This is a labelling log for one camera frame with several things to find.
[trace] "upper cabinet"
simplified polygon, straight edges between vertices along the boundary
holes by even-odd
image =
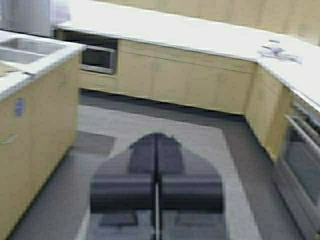
[[[160,0],[159,11],[188,17],[198,17],[198,0]]]
[[[226,22],[230,0],[200,0],[199,17],[206,20]]]
[[[292,0],[264,0],[257,28],[282,33],[285,30]]]
[[[230,0],[230,24],[255,28],[260,15],[262,0]]]

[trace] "white countertop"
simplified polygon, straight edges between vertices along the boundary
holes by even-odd
[[[37,37],[0,30],[0,42],[12,38],[31,39],[44,43],[63,45],[65,47],[30,64],[4,61],[4,63],[7,65],[14,66],[21,71],[9,72],[7,76],[0,77],[0,101],[16,93],[24,86],[36,80],[38,77],[44,75],[56,64],[62,63],[71,58],[74,54],[81,52],[85,47],[77,43],[64,42],[51,38]]]
[[[57,28],[257,62],[320,111],[317,57],[320,48],[296,38],[93,0],[69,0],[70,21]],[[270,39],[301,57],[302,64],[260,57]]]

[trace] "light wood cabinet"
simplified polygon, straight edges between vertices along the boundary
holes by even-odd
[[[28,86],[0,102],[0,239],[10,233],[32,196],[32,94]]]
[[[279,92],[283,88],[279,84],[273,89],[271,87],[273,85],[270,83],[273,80],[268,72],[258,67],[246,110],[246,119],[263,147],[266,146],[268,133],[280,98]]]
[[[285,133],[290,112],[292,93],[281,82],[260,66],[255,74],[245,117],[259,143],[276,161]]]
[[[292,111],[292,100],[292,92],[288,88],[283,87],[281,99],[272,120],[272,129],[268,133],[265,144],[265,149],[274,162],[278,160],[287,133],[289,125],[285,115],[290,114]]]
[[[255,28],[262,0],[231,0],[228,23]]]
[[[185,104],[186,86],[192,73],[192,64],[167,59],[156,59],[153,75],[152,99]]]
[[[178,14],[188,17],[198,17],[198,9],[198,0],[161,0],[159,3],[160,12]]]
[[[257,28],[282,33],[289,17],[292,0],[264,0],[261,3],[261,14]]]
[[[225,22],[228,20],[229,0],[200,0],[199,17],[201,19]]]
[[[251,74],[193,65],[187,83],[188,106],[243,114],[250,90]]]
[[[42,187],[77,129],[80,56],[57,66],[34,83],[32,117],[32,188]]]
[[[95,91],[114,93],[116,91],[117,79],[108,74],[90,71],[78,71],[78,87]]]
[[[127,52],[119,52],[118,59],[120,64],[116,92],[137,98],[150,98],[156,59]]]
[[[0,102],[0,239],[10,234],[72,144],[80,55]]]

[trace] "stainless steel sink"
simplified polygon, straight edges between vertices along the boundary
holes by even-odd
[[[30,64],[43,58],[44,54],[0,48],[0,60],[18,64]]]
[[[64,48],[64,46],[62,45],[41,42],[41,41],[34,41],[26,38],[13,38],[13,39],[1,42],[0,46],[5,48],[20,50],[20,51],[31,52],[35,54],[43,54],[43,55],[49,55],[54,53],[55,51],[58,51]]]

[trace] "gray floor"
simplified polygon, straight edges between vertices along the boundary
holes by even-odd
[[[263,239],[303,239],[271,182],[271,161],[241,116],[99,92],[83,92],[81,104],[221,129]],[[92,144],[94,139],[99,144]],[[115,140],[111,136],[80,132],[75,147],[9,239],[72,239],[88,203],[86,196],[90,176],[97,165],[106,159]]]

